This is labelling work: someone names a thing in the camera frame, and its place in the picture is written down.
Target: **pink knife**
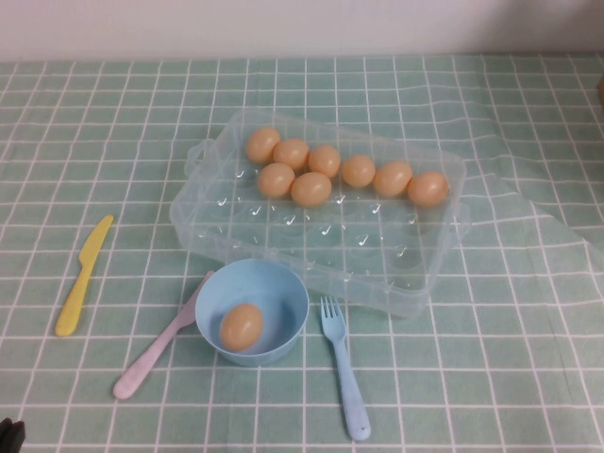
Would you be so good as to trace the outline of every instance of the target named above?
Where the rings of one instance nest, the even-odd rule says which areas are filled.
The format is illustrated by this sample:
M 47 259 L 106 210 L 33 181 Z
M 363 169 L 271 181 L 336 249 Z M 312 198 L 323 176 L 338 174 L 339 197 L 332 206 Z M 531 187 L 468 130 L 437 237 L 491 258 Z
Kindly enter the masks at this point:
M 176 318 L 174 318 L 170 325 L 147 348 L 147 350 L 132 363 L 132 366 L 122 374 L 122 377 L 120 377 L 113 386 L 113 396 L 117 399 L 127 399 L 133 396 L 151 371 L 151 368 L 153 368 L 153 365 L 155 365 L 155 362 L 158 361 L 163 350 L 176 336 L 178 331 L 195 322 L 195 302 L 197 301 L 197 295 L 199 294 L 201 287 L 204 286 L 204 283 L 208 281 L 208 278 L 210 278 L 212 274 L 212 271 L 206 274 L 199 284 L 199 287 L 195 290 L 184 307 L 178 312 Z

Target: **light blue plastic bowl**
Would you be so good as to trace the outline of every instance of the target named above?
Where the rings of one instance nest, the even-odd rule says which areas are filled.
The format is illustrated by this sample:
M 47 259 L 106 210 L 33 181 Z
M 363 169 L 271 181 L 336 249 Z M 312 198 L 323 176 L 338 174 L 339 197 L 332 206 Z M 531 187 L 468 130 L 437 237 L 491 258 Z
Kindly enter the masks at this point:
M 220 343 L 223 317 L 241 304 L 252 304 L 263 317 L 262 334 L 243 351 Z M 242 366 L 267 365 L 285 356 L 309 316 L 309 293 L 298 275 L 270 260 L 235 261 L 217 271 L 201 288 L 195 305 L 199 331 L 208 343 Z

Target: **light blue plastic fork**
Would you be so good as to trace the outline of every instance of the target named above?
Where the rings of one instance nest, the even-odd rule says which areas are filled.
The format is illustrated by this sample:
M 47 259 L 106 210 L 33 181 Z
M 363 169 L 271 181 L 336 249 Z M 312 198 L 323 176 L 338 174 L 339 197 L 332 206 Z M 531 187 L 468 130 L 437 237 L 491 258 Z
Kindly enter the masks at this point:
M 321 297 L 321 324 L 324 335 L 331 341 L 336 353 L 348 434 L 355 441 L 365 441 L 371 435 L 371 426 L 344 344 L 346 322 L 333 297 Z

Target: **yellow knife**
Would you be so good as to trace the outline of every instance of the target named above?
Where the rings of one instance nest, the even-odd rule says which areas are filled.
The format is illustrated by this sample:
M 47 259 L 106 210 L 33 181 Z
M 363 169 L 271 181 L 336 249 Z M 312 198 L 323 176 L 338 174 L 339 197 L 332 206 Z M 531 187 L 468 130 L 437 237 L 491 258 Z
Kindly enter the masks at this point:
M 105 216 L 94 228 L 79 252 L 78 257 L 82 270 L 79 272 L 79 276 L 77 276 L 74 288 L 69 293 L 67 302 L 65 302 L 55 325 L 55 333 L 58 337 L 68 337 L 76 331 L 77 321 L 82 312 L 84 295 L 86 295 L 86 288 L 88 287 L 88 280 L 91 278 L 94 263 L 96 262 L 98 253 L 101 251 L 103 241 L 109 232 L 112 222 L 112 215 Z

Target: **transparent egg carton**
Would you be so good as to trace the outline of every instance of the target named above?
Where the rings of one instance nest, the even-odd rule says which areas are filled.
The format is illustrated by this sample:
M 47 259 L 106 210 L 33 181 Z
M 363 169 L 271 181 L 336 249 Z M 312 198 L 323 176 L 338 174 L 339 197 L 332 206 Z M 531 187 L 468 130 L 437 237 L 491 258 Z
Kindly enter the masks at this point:
M 380 198 L 371 186 L 354 189 L 337 177 L 321 207 L 269 200 L 256 184 L 262 166 L 245 157 L 247 138 L 263 126 L 276 128 L 282 139 L 303 139 L 310 148 L 332 144 L 343 161 L 366 154 L 377 167 L 402 159 L 415 174 L 441 172 L 449 196 L 437 208 L 418 209 L 404 197 Z M 235 114 L 215 141 L 191 149 L 185 172 L 188 180 L 170 219 L 191 252 L 225 263 L 278 260 L 310 289 L 403 317 L 427 304 L 444 252 L 470 225 L 460 204 L 465 166 L 459 157 L 271 110 Z

